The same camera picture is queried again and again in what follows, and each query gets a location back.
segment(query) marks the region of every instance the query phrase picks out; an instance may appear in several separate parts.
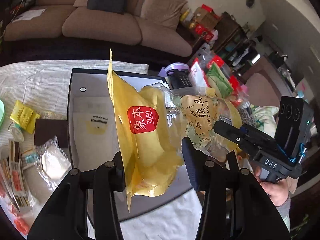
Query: white paper on sofa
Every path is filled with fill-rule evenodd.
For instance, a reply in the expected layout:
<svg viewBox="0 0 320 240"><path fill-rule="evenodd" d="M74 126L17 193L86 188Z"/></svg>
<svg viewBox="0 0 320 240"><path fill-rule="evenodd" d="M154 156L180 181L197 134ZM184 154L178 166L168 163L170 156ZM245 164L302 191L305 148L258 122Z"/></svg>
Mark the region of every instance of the white paper on sofa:
<svg viewBox="0 0 320 240"><path fill-rule="evenodd" d="M44 11L45 11L45 9L26 11L26 12L18 15L12 22L14 23L14 22L21 21L21 20L31 20L34 17L40 16Z"/></svg>

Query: sleeve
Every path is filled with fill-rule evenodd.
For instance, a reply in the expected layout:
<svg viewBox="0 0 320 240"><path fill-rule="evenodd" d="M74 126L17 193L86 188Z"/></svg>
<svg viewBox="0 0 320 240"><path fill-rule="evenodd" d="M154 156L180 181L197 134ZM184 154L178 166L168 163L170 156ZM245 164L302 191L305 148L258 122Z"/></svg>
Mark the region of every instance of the sleeve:
<svg viewBox="0 0 320 240"><path fill-rule="evenodd" d="M289 231L290 231L290 218L289 218L290 204L291 204L291 199L290 197L288 197L286 202L284 202L281 206L276 207Z"/></svg>

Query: cable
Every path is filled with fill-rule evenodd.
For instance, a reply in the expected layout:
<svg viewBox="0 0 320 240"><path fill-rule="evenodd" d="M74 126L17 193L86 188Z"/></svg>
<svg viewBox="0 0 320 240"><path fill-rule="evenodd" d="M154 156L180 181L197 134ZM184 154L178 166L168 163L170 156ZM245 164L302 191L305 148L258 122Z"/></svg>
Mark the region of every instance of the cable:
<svg viewBox="0 0 320 240"><path fill-rule="evenodd" d="M21 8L22 3L23 3L23 0L21 1L20 5L19 5L19 8L18 8L18 10L16 11L16 13L15 13L14 17L12 18L12 20L11 20L11 21L7 24L7 26L4 28L3 33L2 33L2 35L1 35L1 37L0 37L0 39L4 36L5 30L7 29L8 25L15 19L17 13L19 12L19 10L20 10L20 8Z"/></svg>

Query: purple container lid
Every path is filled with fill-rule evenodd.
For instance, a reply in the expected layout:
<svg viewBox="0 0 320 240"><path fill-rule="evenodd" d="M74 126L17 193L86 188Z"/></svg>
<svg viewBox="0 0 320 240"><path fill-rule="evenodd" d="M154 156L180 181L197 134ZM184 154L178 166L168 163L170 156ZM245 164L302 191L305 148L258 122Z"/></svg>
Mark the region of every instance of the purple container lid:
<svg viewBox="0 0 320 240"><path fill-rule="evenodd" d="M179 71L184 70L184 69L190 70L190 68L189 68L189 66L187 64L177 62L177 63L172 63L169 66L167 66L164 69L164 71L166 73L168 73L168 71L173 70L173 69L178 69Z"/></svg>

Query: human hand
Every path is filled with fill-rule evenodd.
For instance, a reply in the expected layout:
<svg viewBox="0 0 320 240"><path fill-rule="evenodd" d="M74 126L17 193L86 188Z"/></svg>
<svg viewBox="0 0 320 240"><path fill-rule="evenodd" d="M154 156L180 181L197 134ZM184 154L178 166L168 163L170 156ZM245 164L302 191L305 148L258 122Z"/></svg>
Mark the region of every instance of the human hand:
<svg viewBox="0 0 320 240"><path fill-rule="evenodd" d="M284 204L289 196L289 187L286 179L280 180L277 184L270 182L262 182L259 178L261 174L261 168L259 166L254 169L254 176L260 183L264 191L269 195L273 204L278 207Z"/></svg>

